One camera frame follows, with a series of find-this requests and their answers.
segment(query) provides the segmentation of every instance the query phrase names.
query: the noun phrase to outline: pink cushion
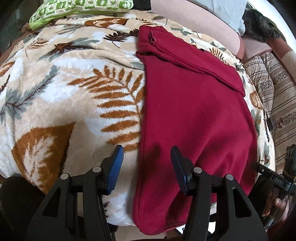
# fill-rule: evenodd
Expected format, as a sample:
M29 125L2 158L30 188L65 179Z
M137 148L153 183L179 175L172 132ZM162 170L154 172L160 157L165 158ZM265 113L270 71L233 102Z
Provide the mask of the pink cushion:
M247 35L243 35L242 40L244 42L244 57L242 59L243 63L247 62L254 56L271 51L271 47L268 44L261 43Z
M242 59L244 46L238 34L207 10L187 0L151 0L151 8L151 11L186 28L211 36Z

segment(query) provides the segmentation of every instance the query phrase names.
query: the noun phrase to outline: bed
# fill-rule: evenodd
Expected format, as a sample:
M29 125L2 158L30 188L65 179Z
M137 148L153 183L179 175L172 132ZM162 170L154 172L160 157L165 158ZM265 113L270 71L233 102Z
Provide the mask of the bed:
M151 11L75 15L29 34L0 69L0 174L22 175L47 193L62 173L100 165L125 150L115 190L104 196L107 221L134 225L145 71L135 56L141 25L167 31L234 67L257 131L257 160L275 169L267 111L240 60L212 37Z

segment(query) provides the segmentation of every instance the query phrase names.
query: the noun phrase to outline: red cloth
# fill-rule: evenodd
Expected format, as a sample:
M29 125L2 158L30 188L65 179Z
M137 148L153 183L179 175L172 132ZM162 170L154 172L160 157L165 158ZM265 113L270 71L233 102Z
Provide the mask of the red cloth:
M141 26L138 47L146 97L133 220L153 235L185 224L189 212L191 198L180 192L170 160L173 145L209 174L231 173L248 195L257 138L235 68L163 27Z

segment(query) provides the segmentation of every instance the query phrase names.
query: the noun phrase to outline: blue pedal tip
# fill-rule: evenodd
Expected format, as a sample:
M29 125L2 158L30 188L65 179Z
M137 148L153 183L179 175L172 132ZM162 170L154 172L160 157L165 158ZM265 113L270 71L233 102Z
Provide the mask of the blue pedal tip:
M123 157L124 157L123 147L121 145L117 145L116 149L117 149L117 153L113 153L113 154L116 154L116 156L114 158L113 165L108 175L107 191L109 193L111 193L115 189L115 185L118 179L119 171L120 171L120 168L123 162Z

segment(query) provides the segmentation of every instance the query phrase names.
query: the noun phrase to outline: striped cushion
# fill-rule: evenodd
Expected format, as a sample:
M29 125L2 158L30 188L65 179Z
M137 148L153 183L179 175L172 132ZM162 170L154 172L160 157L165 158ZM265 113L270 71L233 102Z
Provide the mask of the striped cushion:
M270 52L251 58L244 67L267 116L275 123L272 137L276 150L276 171L282 173L286 147L296 143L296 85Z

